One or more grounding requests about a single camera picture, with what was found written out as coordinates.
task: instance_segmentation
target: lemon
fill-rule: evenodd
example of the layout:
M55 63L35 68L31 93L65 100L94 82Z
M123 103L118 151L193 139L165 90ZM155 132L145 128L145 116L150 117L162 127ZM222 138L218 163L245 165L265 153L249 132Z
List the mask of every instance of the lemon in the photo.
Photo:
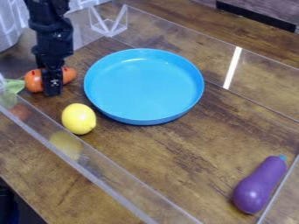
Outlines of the lemon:
M61 119L63 126L77 135L90 133L98 125L94 110L82 103L73 103L63 110Z
M81 140L67 131L57 131L50 138L53 145L63 151L69 158L78 160L82 153L82 142Z

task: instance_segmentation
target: blue plastic plate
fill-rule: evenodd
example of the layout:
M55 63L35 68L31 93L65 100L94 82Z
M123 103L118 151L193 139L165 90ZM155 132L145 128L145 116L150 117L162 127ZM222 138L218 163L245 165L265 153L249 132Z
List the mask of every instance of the blue plastic plate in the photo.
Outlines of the blue plastic plate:
M182 56L155 49L115 52L90 68L85 91L122 123L154 125L183 116L202 98L205 81Z

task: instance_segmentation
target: clear acrylic barrier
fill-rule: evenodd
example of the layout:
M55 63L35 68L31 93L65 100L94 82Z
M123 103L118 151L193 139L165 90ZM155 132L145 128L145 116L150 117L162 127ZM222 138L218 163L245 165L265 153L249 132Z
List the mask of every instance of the clear acrylic barrier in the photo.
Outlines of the clear acrylic barrier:
M125 17L118 18L118 13L121 11L119 4L107 3L97 7L99 15L103 17L103 21L113 21L109 29L126 27L123 32L115 35L110 35L114 40L125 43L130 47L151 47L169 50L174 53L179 53L185 56L195 66L202 70L205 79L207 82L217 84L219 87L226 88L229 91L233 91L236 94L242 95L245 98L249 98L252 101L258 104L269 107L276 110L285 116L289 116L292 119L299 119L298 111L298 94L299 88L296 83L299 83L299 71L298 69L286 66L272 59L268 59L253 52L249 52L240 47L225 43L215 38L206 36L202 33L198 33L194 30L190 30L178 24L174 24L170 21L161 19L159 17L141 11L130 6L126 7L127 13ZM75 26L75 48L79 50L83 46L90 44L94 40L99 40L105 37L103 33L97 32L93 29L93 25L98 25L98 21L93 22L90 20L93 10L85 9L70 14ZM5 74L6 78L22 78L25 72L35 67L34 57L31 56L30 49L34 45L34 34L31 31L23 35L23 39L18 46L10 51L21 50L21 57L13 58L10 51L2 54L0 56L0 72ZM21 66L15 68L13 65L21 61ZM272 86L276 86L276 89L268 88L268 83L274 82ZM147 180L143 179L143 176L138 173L130 173L125 170L117 163L102 153L103 149L99 146L90 145L90 136L87 138L75 137L59 124L58 121L54 121L53 118L47 116L49 111L41 111L23 97L18 96L18 103L22 104L31 114L34 119L26 121L21 120L13 115L10 109L6 105L2 105L2 112L33 134L33 136L42 142L45 145L65 159L65 161L79 171L87 178L125 205L135 215L146 223L202 223L202 215L213 215L218 212L219 207L215 206L215 211L202 211L199 212L199 207L209 203L206 198L202 196L201 192L197 192L197 197L193 199L186 199L183 194L173 194L167 192L167 187L177 187L175 183L170 183L169 186L165 185L151 185L147 183ZM248 114L248 119L253 123L261 123L261 125L269 125L273 127L273 130L269 131L269 135L274 133L286 133L290 137L294 137L293 147L288 150L290 151L290 160L296 159L294 154L297 153L298 147L298 129L289 129L286 126L278 128L277 121L269 119L268 122L264 122L261 119L261 114L253 112L244 105L234 105L234 102L229 102L226 96L214 93L213 87L207 89L202 106L213 106L213 102L223 101L233 108L238 108L238 112ZM198 117L205 117L203 110L197 108ZM215 113L210 115L214 119L219 117ZM226 125L226 115L218 118L219 122L202 122L199 121L195 129L201 131L202 129L225 129ZM236 125L244 127L242 122L231 121ZM178 139L177 144L185 144L185 140L178 133L171 131L167 132L167 127L163 127L166 137L175 137ZM77 150L73 149L61 149L55 143L53 143L53 135L62 135L65 139L69 139L70 145L78 145ZM210 154L206 149L206 142L215 137L215 154ZM205 159L201 161L209 163L210 159L217 159L219 162L219 167L215 167L215 172L221 170L221 163L231 163L231 167L226 170L226 173L237 167L242 166L241 161L237 157L225 158L221 156L222 149L230 147L231 144L238 144L242 148L244 143L246 142L253 147L241 152L238 152L238 157L249 157L254 148L265 149L265 155L272 151L273 153L280 153L280 147L285 147L284 143L274 140L274 149L268 148L264 143L264 139L257 140L252 136L236 136L230 133L223 133L221 136L206 136L202 134L202 145L197 147L203 151L201 154L205 156ZM193 146L193 143L186 146L189 151L197 151ZM145 155L145 159L153 157L153 162L159 158L155 155ZM199 158L191 158L191 162L198 163ZM161 177L163 181L170 181L175 178L175 173L170 171L167 177ZM226 182L227 186L223 193L229 194L231 188L234 187L236 180L242 176L231 177L227 176ZM210 179L209 174L201 173L201 175L194 173L193 179L198 179L195 182L202 187L218 187L219 183L210 183L210 186L206 186L205 182Z

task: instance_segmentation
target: wooden table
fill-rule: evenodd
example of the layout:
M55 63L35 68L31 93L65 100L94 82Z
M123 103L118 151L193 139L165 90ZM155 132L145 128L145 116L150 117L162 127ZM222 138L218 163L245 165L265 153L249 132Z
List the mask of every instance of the wooden table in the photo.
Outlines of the wooden table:
M123 2L299 67L298 36L286 31L190 1ZM69 104L83 102L91 106L82 82L93 63L127 48L110 38L87 45L67 60L79 78L63 95L45 98L23 91L22 97L61 121ZM15 55L14 49L7 55ZM0 117L2 177L50 223L143 223L5 115ZM175 122L135 127L111 121L101 113L98 122L83 140L205 223L258 221L261 213L241 213L230 195L268 156L285 153L289 165L294 161L299 145L296 120L207 83L201 103Z

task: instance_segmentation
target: eggplant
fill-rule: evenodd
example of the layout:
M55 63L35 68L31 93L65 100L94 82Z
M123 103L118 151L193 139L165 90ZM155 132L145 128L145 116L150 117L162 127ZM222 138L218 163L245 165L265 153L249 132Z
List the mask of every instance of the eggplant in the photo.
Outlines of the eggplant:
M265 208L286 171L286 156L266 158L234 190L233 201L241 211L246 214L254 214Z

